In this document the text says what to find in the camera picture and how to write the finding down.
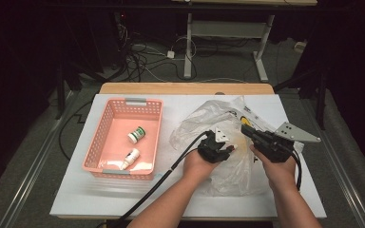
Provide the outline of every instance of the hand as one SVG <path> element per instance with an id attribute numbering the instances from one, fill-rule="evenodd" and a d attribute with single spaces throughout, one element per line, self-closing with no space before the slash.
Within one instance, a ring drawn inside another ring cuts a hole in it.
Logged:
<path id="1" fill-rule="evenodd" d="M 292 157 L 286 162 L 273 163 L 260 153 L 254 145 L 250 145 L 250 149 L 262 161 L 272 190 L 285 191 L 293 190 L 293 188 L 297 190 L 295 181 L 296 162 Z"/>
<path id="2" fill-rule="evenodd" d="M 219 164 L 219 162 L 211 163 L 205 161 L 198 153 L 198 150 L 195 149 L 185 157 L 182 177 L 190 179 L 191 182 L 199 185 L 209 177 Z"/>

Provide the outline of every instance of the white bottle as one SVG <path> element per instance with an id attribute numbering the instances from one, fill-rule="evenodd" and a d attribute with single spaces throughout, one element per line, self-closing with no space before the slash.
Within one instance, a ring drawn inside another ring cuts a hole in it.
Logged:
<path id="1" fill-rule="evenodd" d="M 133 162 L 135 162 L 138 157 L 139 157 L 139 150 L 133 148 L 131 152 L 129 152 L 129 154 L 126 155 L 125 159 L 124 159 L 124 163 L 123 165 L 121 165 L 121 170 L 125 170 L 129 165 L 131 165 Z"/>

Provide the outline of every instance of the person's right hand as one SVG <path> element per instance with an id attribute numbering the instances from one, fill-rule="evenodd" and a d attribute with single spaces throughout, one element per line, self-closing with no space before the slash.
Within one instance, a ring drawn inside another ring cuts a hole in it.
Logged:
<path id="1" fill-rule="evenodd" d="M 262 161 L 272 190 L 297 190 L 295 181 L 296 162 L 292 157 L 286 162 L 273 163 L 260 153 L 253 144 L 250 145 L 250 149 Z"/>

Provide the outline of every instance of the dark background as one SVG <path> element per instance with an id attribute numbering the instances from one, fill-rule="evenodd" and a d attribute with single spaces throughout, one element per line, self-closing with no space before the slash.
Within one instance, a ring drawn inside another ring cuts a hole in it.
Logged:
<path id="1" fill-rule="evenodd" d="M 291 37 L 307 39 L 294 77 L 316 64 L 327 72 L 327 86 L 338 109 L 365 155 L 365 1 L 319 1 L 320 7 L 354 3 L 347 14 L 277 15 L 271 42 Z M 169 3 L 158 0 L 151 3 Z M 186 30 L 186 14 L 121 12 L 128 30 L 165 45 Z M 99 11 L 47 10 L 36 1 L 0 0 L 0 176 L 28 133 L 29 126 L 48 107 L 56 86 L 57 69 L 68 60 L 93 71 L 122 61 L 109 14 Z M 204 15 L 224 20 L 263 20 L 265 15 Z M 75 69 L 65 74 L 78 87 Z M 318 86 L 318 75 L 296 86 Z"/>

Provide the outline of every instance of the forearm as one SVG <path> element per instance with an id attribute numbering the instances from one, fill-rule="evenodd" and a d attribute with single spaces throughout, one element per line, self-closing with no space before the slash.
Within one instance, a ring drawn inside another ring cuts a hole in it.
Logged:
<path id="1" fill-rule="evenodd" d="M 128 225 L 135 227 L 177 227 L 198 183 L 181 179 L 146 207 Z"/>
<path id="2" fill-rule="evenodd" d="M 296 187 L 285 191 L 274 190 L 274 197 L 282 228 L 321 227 Z"/>

